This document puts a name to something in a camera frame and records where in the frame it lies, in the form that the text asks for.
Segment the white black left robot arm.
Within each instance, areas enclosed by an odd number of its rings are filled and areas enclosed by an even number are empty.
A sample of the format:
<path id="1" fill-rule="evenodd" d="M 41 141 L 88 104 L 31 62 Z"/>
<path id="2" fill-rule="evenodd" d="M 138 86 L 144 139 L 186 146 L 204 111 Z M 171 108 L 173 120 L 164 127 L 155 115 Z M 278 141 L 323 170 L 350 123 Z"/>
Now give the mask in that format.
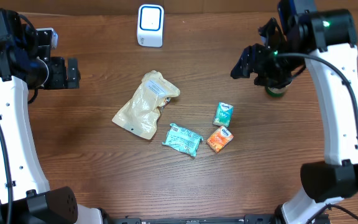
<path id="1" fill-rule="evenodd" d="M 107 223 L 80 205 L 69 187 L 56 190 L 40 166 L 29 122 L 29 91 L 78 88 L 75 58 L 53 57 L 58 35 L 26 16 L 0 9 L 0 223 Z"/>

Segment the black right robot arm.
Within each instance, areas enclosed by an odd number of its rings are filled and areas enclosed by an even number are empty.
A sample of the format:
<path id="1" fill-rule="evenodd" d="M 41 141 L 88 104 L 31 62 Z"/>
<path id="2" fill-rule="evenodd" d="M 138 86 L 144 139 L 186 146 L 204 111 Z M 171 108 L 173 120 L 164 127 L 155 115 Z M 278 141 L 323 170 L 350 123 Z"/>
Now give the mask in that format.
<path id="1" fill-rule="evenodd" d="M 301 189 L 271 215 L 246 223 L 328 223 L 327 210 L 358 193 L 357 32 L 346 9 L 319 11 L 313 1 L 285 0 L 278 18 L 259 28 L 261 44 L 248 46 L 231 77 L 249 78 L 281 95 L 304 70 L 318 95 L 324 160 L 303 164 Z"/>

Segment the teal Kleenex tissue pack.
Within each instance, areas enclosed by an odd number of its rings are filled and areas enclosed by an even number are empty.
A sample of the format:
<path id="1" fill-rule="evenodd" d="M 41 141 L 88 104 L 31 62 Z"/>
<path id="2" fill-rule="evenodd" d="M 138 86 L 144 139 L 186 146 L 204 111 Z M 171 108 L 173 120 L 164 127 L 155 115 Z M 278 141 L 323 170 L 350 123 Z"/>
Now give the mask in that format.
<path id="1" fill-rule="evenodd" d="M 216 114 L 213 119 L 213 124 L 216 126 L 225 126 L 228 128 L 231 122 L 233 111 L 233 105 L 219 102 L 216 109 Z"/>

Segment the orange Kleenex tissue pack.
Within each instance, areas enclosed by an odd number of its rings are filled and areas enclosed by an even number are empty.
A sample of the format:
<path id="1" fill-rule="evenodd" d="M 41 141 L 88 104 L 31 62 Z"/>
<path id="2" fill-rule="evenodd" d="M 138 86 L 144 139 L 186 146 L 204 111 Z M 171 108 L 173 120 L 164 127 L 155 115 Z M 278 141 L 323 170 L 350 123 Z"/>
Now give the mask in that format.
<path id="1" fill-rule="evenodd" d="M 220 126 L 207 139 L 207 144 L 215 152 L 219 153 L 229 142 L 233 140 L 233 134 L 225 126 Z"/>

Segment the jar with dark red lid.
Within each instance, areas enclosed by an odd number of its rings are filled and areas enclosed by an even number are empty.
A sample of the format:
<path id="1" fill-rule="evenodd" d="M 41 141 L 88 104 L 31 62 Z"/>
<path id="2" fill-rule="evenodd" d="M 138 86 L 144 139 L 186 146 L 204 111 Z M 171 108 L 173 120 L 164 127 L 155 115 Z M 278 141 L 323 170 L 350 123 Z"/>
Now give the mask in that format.
<path id="1" fill-rule="evenodd" d="M 268 95 L 274 98 L 282 97 L 288 89 L 288 86 L 284 86 L 282 88 L 272 88 L 272 87 L 265 87 L 265 91 Z"/>

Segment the green wet wipes pack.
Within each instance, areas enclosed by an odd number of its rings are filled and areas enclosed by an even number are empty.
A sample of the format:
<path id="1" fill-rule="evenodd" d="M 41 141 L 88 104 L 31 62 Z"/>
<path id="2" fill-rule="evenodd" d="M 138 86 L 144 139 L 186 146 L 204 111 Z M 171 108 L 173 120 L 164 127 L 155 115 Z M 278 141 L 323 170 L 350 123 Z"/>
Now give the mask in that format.
<path id="1" fill-rule="evenodd" d="M 171 123 L 170 130 L 167 132 L 166 139 L 162 145 L 188 154 L 191 157 L 196 157 L 198 146 L 202 141 L 203 137 L 199 134 Z"/>

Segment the beige paper pouch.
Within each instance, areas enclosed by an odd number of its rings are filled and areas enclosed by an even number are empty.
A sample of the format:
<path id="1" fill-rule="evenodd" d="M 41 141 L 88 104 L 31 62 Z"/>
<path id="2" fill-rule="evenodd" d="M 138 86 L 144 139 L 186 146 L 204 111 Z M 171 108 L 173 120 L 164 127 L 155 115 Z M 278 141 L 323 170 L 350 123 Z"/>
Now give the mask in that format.
<path id="1" fill-rule="evenodd" d="M 180 95 L 160 72 L 146 73 L 132 98 L 114 115 L 112 122 L 138 137 L 150 140 L 157 131 L 160 108 Z"/>

